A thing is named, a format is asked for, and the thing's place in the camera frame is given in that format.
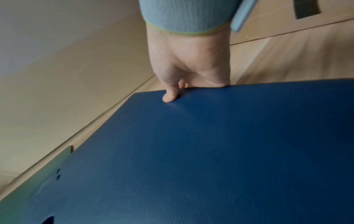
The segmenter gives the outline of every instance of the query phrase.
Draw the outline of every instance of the green panel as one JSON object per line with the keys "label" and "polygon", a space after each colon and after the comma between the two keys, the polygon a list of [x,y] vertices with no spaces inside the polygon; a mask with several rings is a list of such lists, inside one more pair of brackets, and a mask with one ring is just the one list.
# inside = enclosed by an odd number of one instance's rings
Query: green panel
{"label": "green panel", "polygon": [[60,154],[0,201],[0,224],[21,223],[22,214],[32,191],[35,190],[54,170],[60,168],[71,152],[71,146],[64,149]]}

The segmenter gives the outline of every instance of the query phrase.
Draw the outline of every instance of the light blue ribbed sleeve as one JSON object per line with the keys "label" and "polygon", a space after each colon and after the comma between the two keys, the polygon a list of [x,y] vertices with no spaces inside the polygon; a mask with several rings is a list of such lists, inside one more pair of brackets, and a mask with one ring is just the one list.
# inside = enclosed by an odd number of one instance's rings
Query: light blue ribbed sleeve
{"label": "light blue ribbed sleeve", "polygon": [[197,34],[211,31],[232,17],[231,27],[238,31],[257,0],[139,1],[147,23],[172,32]]}

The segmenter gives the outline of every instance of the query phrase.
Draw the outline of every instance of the hand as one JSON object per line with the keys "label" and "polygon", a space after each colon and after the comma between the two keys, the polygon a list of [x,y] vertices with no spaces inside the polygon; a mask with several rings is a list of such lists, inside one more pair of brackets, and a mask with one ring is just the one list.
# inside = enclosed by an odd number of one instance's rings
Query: hand
{"label": "hand", "polygon": [[175,100],[179,88],[230,85],[230,24],[214,32],[184,35],[147,26],[154,73],[166,88],[164,102]]}

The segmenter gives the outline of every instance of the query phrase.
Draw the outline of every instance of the small black hole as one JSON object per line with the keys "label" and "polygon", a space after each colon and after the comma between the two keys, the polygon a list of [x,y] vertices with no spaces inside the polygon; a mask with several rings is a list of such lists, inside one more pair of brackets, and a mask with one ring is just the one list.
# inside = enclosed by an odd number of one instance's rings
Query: small black hole
{"label": "small black hole", "polygon": [[50,216],[49,218],[44,220],[44,222],[42,222],[42,224],[54,224],[54,216]]}

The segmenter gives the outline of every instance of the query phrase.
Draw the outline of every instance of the black tape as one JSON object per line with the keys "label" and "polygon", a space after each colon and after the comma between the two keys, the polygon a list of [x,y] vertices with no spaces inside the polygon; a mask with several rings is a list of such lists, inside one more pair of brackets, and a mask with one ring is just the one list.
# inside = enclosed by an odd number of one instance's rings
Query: black tape
{"label": "black tape", "polygon": [[321,13],[317,0],[294,0],[294,10],[296,19]]}

